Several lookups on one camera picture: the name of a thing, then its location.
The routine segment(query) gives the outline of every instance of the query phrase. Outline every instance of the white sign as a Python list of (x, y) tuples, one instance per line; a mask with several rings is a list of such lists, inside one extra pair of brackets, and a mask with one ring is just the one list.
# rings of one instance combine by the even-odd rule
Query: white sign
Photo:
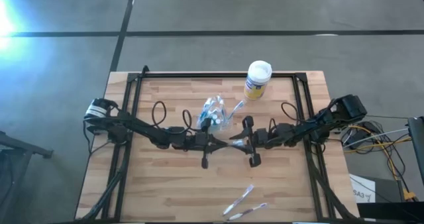
[(352, 182), (353, 195), (356, 203), (375, 203), (376, 202), (376, 183), (365, 178), (350, 174)]

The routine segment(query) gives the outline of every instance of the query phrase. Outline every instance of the yellow cable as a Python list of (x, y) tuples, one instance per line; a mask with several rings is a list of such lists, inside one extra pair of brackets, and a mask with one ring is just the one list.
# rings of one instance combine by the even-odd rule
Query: yellow cable
[[(360, 127), (360, 126), (356, 126), (356, 125), (350, 125), (349, 127), (350, 127), (350, 128), (362, 129), (363, 131), (367, 132), (368, 134), (373, 135), (373, 133), (372, 133), (371, 131), (369, 131), (368, 129), (365, 129), (364, 127)], [(385, 155), (387, 156), (387, 158), (389, 159), (389, 163), (390, 163), (390, 171), (392, 171), (393, 178), (394, 178), (395, 180), (398, 180), (398, 177), (396, 176), (396, 173), (395, 173), (395, 168), (394, 168), (394, 165), (393, 165), (393, 160), (392, 160), (392, 158), (390, 157), (389, 153), (387, 153), (387, 150), (385, 149), (384, 144), (382, 144), (382, 143), (381, 143), (378, 139), (376, 139), (376, 140), (377, 140), (378, 146), (380, 146), (380, 147), (383, 149), (384, 154), (385, 154)]]
[(393, 142), (385, 142), (385, 143), (381, 143), (381, 144), (371, 144), (371, 145), (366, 145), (366, 146), (358, 147), (358, 148), (356, 148), (356, 150), (345, 151), (344, 153), (345, 154), (350, 154), (350, 153), (356, 152), (357, 150), (362, 150), (362, 149), (365, 149), (365, 148), (382, 146), (382, 145), (387, 145), (387, 144), (398, 144), (398, 143), (406, 142), (406, 141), (410, 141), (410, 140), (411, 140), (411, 137), (407, 137), (407, 138), (401, 139), (399, 141), (396, 141), (395, 143), (393, 143)]

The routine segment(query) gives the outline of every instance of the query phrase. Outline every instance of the clear plastic bag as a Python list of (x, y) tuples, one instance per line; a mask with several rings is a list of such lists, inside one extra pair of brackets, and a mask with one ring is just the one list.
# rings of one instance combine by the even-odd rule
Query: clear plastic bag
[(223, 131), (225, 129), (230, 128), (233, 121), (233, 115), (236, 111), (241, 109), (246, 101), (240, 101), (236, 107), (233, 109), (231, 113), (227, 113), (225, 109), (224, 99), (221, 96), (217, 95), (215, 97), (209, 97), (205, 105), (203, 105), (202, 112), (197, 119), (197, 128), (199, 129), (201, 123), (206, 118), (211, 118), (211, 126), (209, 128), (210, 133), (214, 133), (216, 131)]

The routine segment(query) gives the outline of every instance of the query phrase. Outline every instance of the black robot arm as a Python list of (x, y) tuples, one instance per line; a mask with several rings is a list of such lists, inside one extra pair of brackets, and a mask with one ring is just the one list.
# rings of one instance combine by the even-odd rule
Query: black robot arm
[[(111, 111), (117, 109), (116, 116)], [(327, 108), (321, 110), (314, 117), (305, 121), (299, 121), (297, 125), (279, 123), (269, 131), (257, 129), (253, 131), (253, 118), (247, 116), (243, 119), (243, 132), (230, 139), (247, 138), (246, 144), (242, 142), (227, 143), (216, 139), (209, 134), (211, 120), (205, 119), (198, 130), (191, 127), (168, 127), (160, 128), (157, 124), (150, 125), (140, 119), (132, 117), (129, 113), (118, 108), (114, 101), (106, 99), (94, 99), (84, 121), (91, 126), (87, 129), (93, 133), (102, 130), (107, 131), (108, 139), (115, 144), (124, 144), (129, 140), (129, 134), (136, 132), (150, 139), (150, 142), (158, 148), (166, 149), (172, 146), (176, 150), (203, 151), (201, 165), (208, 167), (207, 157), (216, 150), (225, 147), (233, 147), (247, 155), (250, 155), (251, 167), (260, 165), (260, 155), (257, 148), (273, 148), (275, 146), (295, 146), (303, 137), (310, 135), (311, 140), (323, 142), (329, 136), (329, 131), (349, 125), (361, 120), (366, 110), (357, 96), (346, 95), (332, 100)]]

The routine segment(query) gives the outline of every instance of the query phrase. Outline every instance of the gray floor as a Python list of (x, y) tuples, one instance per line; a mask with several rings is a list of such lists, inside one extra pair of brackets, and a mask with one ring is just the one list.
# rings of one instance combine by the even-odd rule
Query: gray floor
[[(16, 31), (119, 31), (127, 0), (0, 0)], [(129, 30), (424, 29), (422, 0), (135, 0)], [(87, 162), (81, 119), (103, 95), (117, 38), (0, 38), (0, 130), (54, 149), (34, 157), (11, 223), (73, 218)], [(420, 116), (424, 36), (126, 38), (118, 71), (324, 70), (330, 94), (369, 114)], [(385, 130), (399, 119), (373, 119)], [(411, 143), (406, 182), (424, 199)], [(392, 179), (382, 153), (346, 155), (351, 173)]]

